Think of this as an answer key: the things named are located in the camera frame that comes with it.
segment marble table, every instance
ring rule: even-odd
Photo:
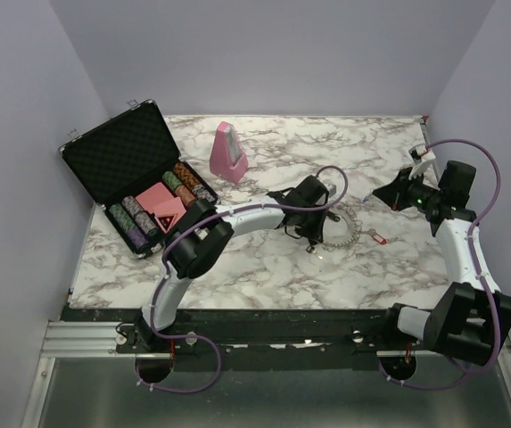
[[[232,123],[249,158],[238,185],[209,172],[208,159],[220,121]],[[347,173],[344,198],[363,230],[374,228],[388,243],[363,234],[349,249],[306,252],[306,240],[283,230],[233,239],[216,266],[198,278],[181,307],[197,309],[378,309],[395,302],[432,308],[448,282],[428,224],[416,210],[396,213],[376,199],[374,188],[392,181],[410,163],[408,149],[424,142],[419,118],[211,117],[167,118],[188,161],[219,193],[222,203],[247,202],[268,190],[297,185],[324,165]],[[429,173],[430,181],[435,181]],[[321,180],[342,181],[335,173]],[[159,253],[135,259],[97,208],[72,284],[76,309],[140,308],[163,271]]]

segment black case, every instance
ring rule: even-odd
[[[149,238],[149,246],[137,252],[134,244],[118,227],[108,208],[126,196],[137,196],[161,181],[162,174],[184,163],[206,189],[219,201],[218,194],[186,162],[153,100],[135,105],[129,111],[78,136],[59,151],[78,180],[99,204],[122,239],[138,258],[161,248],[164,233]]]

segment gray wall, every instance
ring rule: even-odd
[[[0,428],[18,426],[90,201],[56,156],[106,114],[46,0],[0,0]]]
[[[51,0],[111,113],[425,114],[493,0]]]
[[[482,224],[482,245],[492,273],[511,294],[511,0],[497,0],[430,118],[433,140],[465,137],[497,159],[503,178],[498,204]],[[478,152],[450,146],[441,161],[477,167],[470,205],[481,210],[493,191],[493,174]]]

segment case lid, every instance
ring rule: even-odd
[[[180,151],[158,105],[144,101],[62,147],[62,157],[97,203],[135,183]]]

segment pink metronome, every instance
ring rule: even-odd
[[[210,156],[210,171],[224,180],[239,183],[247,171],[247,155],[233,125],[221,122],[216,130]]]

